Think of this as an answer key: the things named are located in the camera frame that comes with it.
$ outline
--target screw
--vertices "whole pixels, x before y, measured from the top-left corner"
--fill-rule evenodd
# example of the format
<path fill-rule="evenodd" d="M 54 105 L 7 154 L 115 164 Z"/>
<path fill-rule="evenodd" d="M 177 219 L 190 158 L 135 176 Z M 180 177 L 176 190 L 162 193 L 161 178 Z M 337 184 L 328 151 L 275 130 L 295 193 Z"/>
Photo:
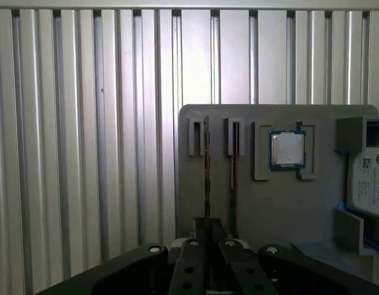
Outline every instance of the screw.
<path fill-rule="evenodd" d="M 232 247 L 232 246 L 236 245 L 236 243 L 233 242 L 233 241 L 228 240 L 228 241 L 225 242 L 225 245 Z"/>
<path fill-rule="evenodd" d="M 159 247 L 151 247 L 151 248 L 149 248 L 149 250 L 150 250 L 150 252 L 156 253 L 160 250 L 160 248 Z"/>
<path fill-rule="evenodd" d="M 270 252 L 272 254 L 276 254 L 276 253 L 278 253 L 278 249 L 276 249 L 274 247 L 268 247 L 267 252 Z"/>

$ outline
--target aluminum panel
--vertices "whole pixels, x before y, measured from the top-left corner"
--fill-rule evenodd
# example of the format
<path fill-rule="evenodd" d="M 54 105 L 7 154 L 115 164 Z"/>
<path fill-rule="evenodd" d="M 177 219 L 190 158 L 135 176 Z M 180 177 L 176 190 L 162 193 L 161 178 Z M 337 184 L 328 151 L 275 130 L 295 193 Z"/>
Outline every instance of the aluminum panel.
<path fill-rule="evenodd" d="M 183 10 L 183 104 L 211 103 L 211 14 L 209 10 Z"/>
<path fill-rule="evenodd" d="M 258 12 L 259 103 L 286 103 L 286 11 Z"/>
<path fill-rule="evenodd" d="M 0 66 L 0 294 L 24 292 L 11 24 L 10 11 L 0 10 L 0 62 L 6 65 Z"/>
<path fill-rule="evenodd" d="M 379 110 L 379 11 L 369 14 L 368 104 Z"/>
<path fill-rule="evenodd" d="M 249 11 L 222 10 L 221 103 L 249 103 Z"/>
<path fill-rule="evenodd" d="M 128 251 L 139 243 L 135 115 L 135 41 L 133 11 L 120 11 L 122 150 L 123 150 L 123 245 Z"/>
<path fill-rule="evenodd" d="M 160 28 L 160 109 L 161 112 L 161 219 L 162 244 L 170 246 L 176 237 L 174 197 L 174 100 L 173 27 L 171 10 L 161 10 Z"/>
<path fill-rule="evenodd" d="M 84 122 L 84 228 L 86 269 L 101 263 L 98 136 L 95 89 L 95 42 L 93 11 L 80 11 L 81 104 Z"/>
<path fill-rule="evenodd" d="M 157 104 L 155 11 L 142 11 L 143 36 L 143 114 L 146 216 L 143 241 L 160 242 L 159 122 Z"/>
<path fill-rule="evenodd" d="M 332 104 L 345 103 L 345 15 L 344 11 L 332 12 L 331 27 L 331 77 L 329 93 Z"/>
<path fill-rule="evenodd" d="M 0 7 L 27 7 L 27 8 L 51 8 L 51 9 L 113 9 L 113 8 L 182 8 L 182 9 L 280 9 L 280 10 L 379 10 L 379 0 L 0 0 Z"/>
<path fill-rule="evenodd" d="M 117 53 L 117 12 L 102 10 L 103 93 L 106 126 L 107 228 L 109 258 L 122 254 L 122 176 Z"/>
<path fill-rule="evenodd" d="M 361 103 L 362 12 L 349 11 L 346 16 L 345 101 Z"/>
<path fill-rule="evenodd" d="M 25 173 L 33 266 L 33 291 L 36 293 L 50 284 L 41 73 L 36 11 L 21 10 L 20 27 Z"/>
<path fill-rule="evenodd" d="M 325 32 L 324 11 L 309 12 L 309 85 L 308 96 L 311 104 L 325 104 Z"/>
<path fill-rule="evenodd" d="M 308 99 L 308 12 L 296 11 L 294 23 L 294 101 L 307 104 Z"/>
<path fill-rule="evenodd" d="M 20 171 L 18 167 L 17 114 L 14 81 L 12 16 L 0 10 L 0 103 L 2 114 L 2 160 L 4 194 L 0 201 L 1 228 L 4 240 L 0 249 L 2 274 L 8 274 L 8 292 L 22 293 L 25 288 L 22 220 L 20 209 Z"/>
<path fill-rule="evenodd" d="M 51 10 L 39 11 L 40 35 L 40 74 L 42 146 L 44 147 L 45 215 L 47 219 L 47 246 L 49 250 L 49 284 L 55 285 L 63 280 L 63 260 L 60 187 L 58 169 L 58 124 L 57 124 L 57 71 L 55 69 L 55 44 L 53 35 L 53 13 Z"/>
<path fill-rule="evenodd" d="M 63 98 L 71 276 L 85 270 L 84 167 L 79 72 L 79 17 L 62 10 Z"/>

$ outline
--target hole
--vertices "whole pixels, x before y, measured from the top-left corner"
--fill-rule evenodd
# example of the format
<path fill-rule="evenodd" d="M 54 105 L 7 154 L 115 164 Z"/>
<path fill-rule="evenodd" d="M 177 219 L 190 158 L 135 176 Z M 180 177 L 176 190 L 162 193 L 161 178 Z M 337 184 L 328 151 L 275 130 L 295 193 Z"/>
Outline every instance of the hole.
<path fill-rule="evenodd" d="M 256 291 L 263 291 L 264 290 L 264 285 L 262 284 L 255 284 L 254 288 Z"/>
<path fill-rule="evenodd" d="M 195 269 L 193 267 L 187 267 L 185 272 L 192 273 Z"/>
<path fill-rule="evenodd" d="M 190 290 L 190 289 L 192 289 L 192 284 L 191 283 L 183 283 L 182 288 L 184 290 Z"/>

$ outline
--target blue edge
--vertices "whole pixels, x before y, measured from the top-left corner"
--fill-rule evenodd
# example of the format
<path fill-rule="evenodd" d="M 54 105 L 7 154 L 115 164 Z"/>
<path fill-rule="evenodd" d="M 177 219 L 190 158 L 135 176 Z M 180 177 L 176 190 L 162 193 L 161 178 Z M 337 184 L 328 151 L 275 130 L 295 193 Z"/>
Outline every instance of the blue edge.
<path fill-rule="evenodd" d="M 344 210 L 344 211 L 347 211 L 345 202 L 339 202 L 337 205 L 337 208 Z M 371 248 L 379 251 L 379 243 L 374 241 L 374 240 L 371 240 L 370 238 L 367 238 L 366 236 L 364 236 L 364 244 L 366 244 L 367 246 L 370 246 Z"/>

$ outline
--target vertical slot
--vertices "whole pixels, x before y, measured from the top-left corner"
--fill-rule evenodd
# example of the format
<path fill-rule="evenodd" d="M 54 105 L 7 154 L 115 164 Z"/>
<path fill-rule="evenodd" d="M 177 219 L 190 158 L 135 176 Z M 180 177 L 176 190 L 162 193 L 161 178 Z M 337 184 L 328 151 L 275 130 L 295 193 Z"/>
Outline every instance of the vertical slot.
<path fill-rule="evenodd" d="M 119 21 L 121 98 L 122 98 L 122 152 L 123 152 L 123 243 L 124 251 L 139 245 L 138 191 L 136 165 L 136 88 L 135 39 L 132 10 L 121 10 Z"/>
<path fill-rule="evenodd" d="M 146 163 L 144 160 L 144 111 L 143 111 L 143 23 L 141 10 L 133 11 L 133 39 L 135 48 L 135 93 L 136 93 L 136 154 L 137 157 L 137 191 L 139 208 L 139 243 L 145 243 L 146 216 Z"/>
<path fill-rule="evenodd" d="M 189 155 L 203 156 L 204 153 L 204 123 L 189 119 Z"/>
<path fill-rule="evenodd" d="M 193 124 L 193 133 L 194 133 L 194 143 L 193 145 L 195 146 L 195 154 L 194 155 L 201 155 L 200 152 L 200 137 L 202 134 L 200 133 L 200 122 L 195 122 Z"/>
<path fill-rule="evenodd" d="M 295 12 L 286 17 L 286 104 L 295 103 Z"/>
<path fill-rule="evenodd" d="M 361 104 L 369 103 L 369 12 L 362 13 L 362 45 L 361 45 Z"/>
<path fill-rule="evenodd" d="M 221 103 L 221 26 L 219 10 L 211 11 L 211 103 Z"/>
<path fill-rule="evenodd" d="M 259 103 L 257 11 L 249 11 L 249 88 L 250 103 Z"/>
<path fill-rule="evenodd" d="M 332 12 L 326 11 L 325 16 L 325 33 L 326 33 L 326 103 L 332 103 Z"/>
<path fill-rule="evenodd" d="M 55 68 L 57 69 L 56 91 L 57 91 L 57 127 L 58 127 L 58 177 L 60 179 L 60 219 L 61 240 L 63 253 L 63 279 L 71 277 L 71 249 L 69 244 L 69 204 L 67 185 L 67 163 L 66 159 L 66 129 L 65 129 L 65 96 L 64 96 L 64 71 L 63 71 L 63 33 L 62 18 L 60 11 L 54 13 L 53 36 L 55 46 Z"/>
<path fill-rule="evenodd" d="M 98 108 L 96 100 L 94 13 L 80 11 L 80 70 L 84 141 L 84 229 L 86 269 L 101 263 L 100 206 L 98 186 Z"/>
<path fill-rule="evenodd" d="M 238 238 L 237 229 L 237 160 L 240 150 L 240 123 L 233 123 L 233 154 L 230 156 L 230 231 Z"/>
<path fill-rule="evenodd" d="M 98 186 L 99 186 L 99 214 L 101 237 L 101 262 L 109 260 L 107 239 L 107 179 L 106 179 L 106 127 L 104 113 L 104 89 L 103 89 L 103 32 L 102 15 L 100 10 L 93 11 L 94 43 L 95 43 L 95 85 L 96 108 L 98 116 Z"/>
<path fill-rule="evenodd" d="M 181 36 L 181 10 L 172 10 L 172 51 L 173 51 L 173 112 L 174 112 L 174 195 L 178 197 L 178 115 L 182 108 L 182 36 Z"/>
<path fill-rule="evenodd" d="M 25 131 L 23 118 L 23 97 L 21 79 L 21 37 L 20 37 L 20 11 L 12 11 L 13 53 L 15 71 L 15 99 L 17 116 L 17 141 L 18 141 L 18 169 L 20 177 L 20 203 L 21 203 L 21 231 L 24 259 L 24 283 L 26 292 L 33 292 L 31 239 L 28 211 L 28 194 L 26 188 L 26 158 L 25 158 Z"/>

